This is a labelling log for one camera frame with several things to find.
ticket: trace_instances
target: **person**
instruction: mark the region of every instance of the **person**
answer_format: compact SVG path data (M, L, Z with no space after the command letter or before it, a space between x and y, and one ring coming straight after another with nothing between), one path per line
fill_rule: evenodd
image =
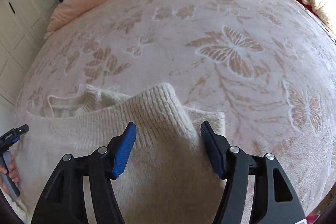
M11 169L11 172L9 172L9 177L11 178L11 180L15 183L20 182L19 172L16 169L16 162L13 155L11 155L11 162L8 164L8 168ZM1 165L0 165L0 173L7 174L6 168L4 168ZM9 195L9 190L7 186L4 184L1 176L0 176L0 188L3 189L6 194Z

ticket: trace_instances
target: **black door handle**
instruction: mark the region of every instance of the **black door handle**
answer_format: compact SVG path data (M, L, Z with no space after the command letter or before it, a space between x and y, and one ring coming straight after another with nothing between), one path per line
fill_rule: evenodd
M10 8L12 9L13 13L15 14L15 10L14 10L14 8L13 8L13 6L11 5L10 2L9 2L9 6L10 6Z

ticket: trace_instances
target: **bed sheet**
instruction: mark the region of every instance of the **bed sheet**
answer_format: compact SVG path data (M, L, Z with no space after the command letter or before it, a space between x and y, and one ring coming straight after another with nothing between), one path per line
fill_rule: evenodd
M294 0L110 0L47 40L16 122L82 84L136 95L168 82L185 106L225 112L230 143L273 152L309 213L335 181L335 50Z

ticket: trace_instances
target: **knit fabric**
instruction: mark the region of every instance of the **knit fabric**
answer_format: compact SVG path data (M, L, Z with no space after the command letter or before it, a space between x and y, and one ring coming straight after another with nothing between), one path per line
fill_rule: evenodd
M45 116L27 112L20 119L30 131L14 153L29 219L64 154L89 155L134 122L137 138L125 172L112 181L125 222L212 222L223 182L211 167L199 126L207 119L224 134L223 113L183 107L169 84L134 97L87 85L77 97L50 96ZM83 181L89 222L95 223L88 178Z

